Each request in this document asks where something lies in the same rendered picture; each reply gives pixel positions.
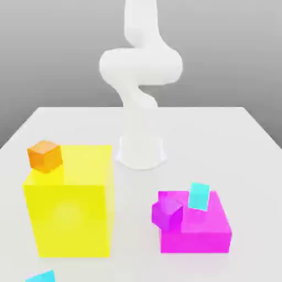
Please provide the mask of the small purple cube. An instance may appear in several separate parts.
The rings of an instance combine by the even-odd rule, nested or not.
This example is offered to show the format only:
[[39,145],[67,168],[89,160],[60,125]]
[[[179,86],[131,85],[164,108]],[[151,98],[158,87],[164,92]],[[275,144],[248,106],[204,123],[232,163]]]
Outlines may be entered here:
[[160,230],[170,232],[181,225],[184,206],[168,195],[161,196],[152,205],[151,221]]

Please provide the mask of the small cyan cube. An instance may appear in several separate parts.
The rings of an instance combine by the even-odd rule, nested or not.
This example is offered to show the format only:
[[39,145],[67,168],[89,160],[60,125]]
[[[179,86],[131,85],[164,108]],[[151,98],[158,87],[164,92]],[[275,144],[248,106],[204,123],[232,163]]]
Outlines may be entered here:
[[53,270],[49,270],[47,272],[29,277],[24,282],[56,282],[55,273]]
[[188,207],[206,212],[208,210],[209,193],[209,185],[192,182],[188,196]]

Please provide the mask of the small orange cube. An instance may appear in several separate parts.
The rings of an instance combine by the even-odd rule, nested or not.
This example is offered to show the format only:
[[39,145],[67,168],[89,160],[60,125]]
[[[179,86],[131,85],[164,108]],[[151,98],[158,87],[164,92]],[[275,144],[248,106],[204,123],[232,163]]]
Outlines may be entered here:
[[27,149],[32,169],[49,173],[63,164],[61,146],[43,140]]

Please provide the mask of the large yellow box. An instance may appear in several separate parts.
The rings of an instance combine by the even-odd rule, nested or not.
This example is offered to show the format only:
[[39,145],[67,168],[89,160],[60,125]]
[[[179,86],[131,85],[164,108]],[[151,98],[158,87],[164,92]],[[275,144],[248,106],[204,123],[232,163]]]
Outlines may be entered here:
[[112,146],[63,145],[63,164],[23,183],[41,258],[109,257],[115,219]]

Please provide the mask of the large magenta box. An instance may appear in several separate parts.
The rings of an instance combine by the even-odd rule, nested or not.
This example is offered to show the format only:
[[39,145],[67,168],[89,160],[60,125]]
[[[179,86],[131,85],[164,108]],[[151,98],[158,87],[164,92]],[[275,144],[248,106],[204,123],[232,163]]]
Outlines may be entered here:
[[209,193],[208,210],[188,207],[188,191],[159,191],[184,205],[181,225],[159,231],[161,253],[228,253],[232,230],[216,191]]

